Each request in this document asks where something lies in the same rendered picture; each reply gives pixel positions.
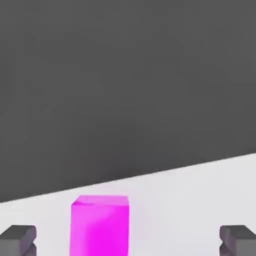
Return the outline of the large magenta box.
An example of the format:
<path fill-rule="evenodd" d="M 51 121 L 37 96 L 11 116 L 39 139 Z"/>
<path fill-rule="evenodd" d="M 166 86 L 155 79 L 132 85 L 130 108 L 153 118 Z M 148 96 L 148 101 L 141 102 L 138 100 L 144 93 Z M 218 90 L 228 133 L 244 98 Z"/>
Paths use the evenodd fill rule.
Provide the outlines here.
<path fill-rule="evenodd" d="M 81 195 L 71 205 L 69 256 L 129 256 L 127 196 Z"/>

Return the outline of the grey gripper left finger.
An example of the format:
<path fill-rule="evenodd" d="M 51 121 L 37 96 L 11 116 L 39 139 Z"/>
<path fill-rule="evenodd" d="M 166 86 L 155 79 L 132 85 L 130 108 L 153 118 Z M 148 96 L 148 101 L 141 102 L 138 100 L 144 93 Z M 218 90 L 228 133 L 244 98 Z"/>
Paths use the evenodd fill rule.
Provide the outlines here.
<path fill-rule="evenodd" d="M 0 256 L 37 256 L 34 225 L 11 225 L 0 234 Z"/>

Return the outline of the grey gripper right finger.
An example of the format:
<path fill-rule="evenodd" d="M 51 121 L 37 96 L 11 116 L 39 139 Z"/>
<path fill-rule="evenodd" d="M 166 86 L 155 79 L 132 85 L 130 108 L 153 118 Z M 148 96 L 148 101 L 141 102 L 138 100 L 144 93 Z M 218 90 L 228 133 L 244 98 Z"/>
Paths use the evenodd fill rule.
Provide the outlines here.
<path fill-rule="evenodd" d="M 245 225 L 222 225 L 219 256 L 256 256 L 256 234 Z"/>

